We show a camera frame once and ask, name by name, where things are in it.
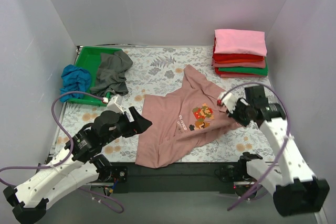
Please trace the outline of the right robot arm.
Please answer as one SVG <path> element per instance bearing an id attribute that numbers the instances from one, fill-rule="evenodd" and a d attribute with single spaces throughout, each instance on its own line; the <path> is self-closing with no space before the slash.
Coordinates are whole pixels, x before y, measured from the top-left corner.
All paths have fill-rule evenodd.
<path id="1" fill-rule="evenodd" d="M 290 133 L 290 117 L 285 106 L 281 101 L 268 101 L 267 85 L 250 82 L 244 88 L 245 97 L 237 98 L 231 91 L 222 92 L 217 104 L 224 106 L 227 115 L 242 126 L 256 123 L 276 156 L 270 165 L 257 154 L 245 152 L 240 157 L 238 176 L 246 181 L 253 178 L 255 182 L 228 210 L 236 208 L 262 186 L 272 195 L 275 208 L 283 217 L 320 212 L 330 186 L 325 179 L 317 178 L 302 157 Z"/>

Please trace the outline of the dusty pink printed t-shirt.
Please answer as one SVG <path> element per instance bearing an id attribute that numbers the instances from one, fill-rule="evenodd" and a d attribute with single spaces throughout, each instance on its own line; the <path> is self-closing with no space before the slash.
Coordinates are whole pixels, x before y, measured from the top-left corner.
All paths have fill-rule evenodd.
<path id="1" fill-rule="evenodd" d="M 135 163 L 149 168 L 177 162 L 240 124 L 217 105 L 223 89 L 194 67 L 184 68 L 182 86 L 166 96 L 146 95 L 142 116 L 152 125 L 139 135 Z"/>

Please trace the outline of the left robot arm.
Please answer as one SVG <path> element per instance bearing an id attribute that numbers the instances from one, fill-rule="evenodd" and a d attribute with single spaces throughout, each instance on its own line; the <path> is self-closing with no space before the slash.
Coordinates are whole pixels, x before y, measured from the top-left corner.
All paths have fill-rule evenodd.
<path id="1" fill-rule="evenodd" d="M 90 182 L 117 180 L 108 159 L 101 153 L 104 146 L 119 137 L 144 133 L 152 122 L 134 107 L 126 113 L 102 112 L 94 122 L 83 126 L 46 166 L 26 182 L 8 186 L 3 193 L 19 223 L 36 223 L 55 202 Z"/>

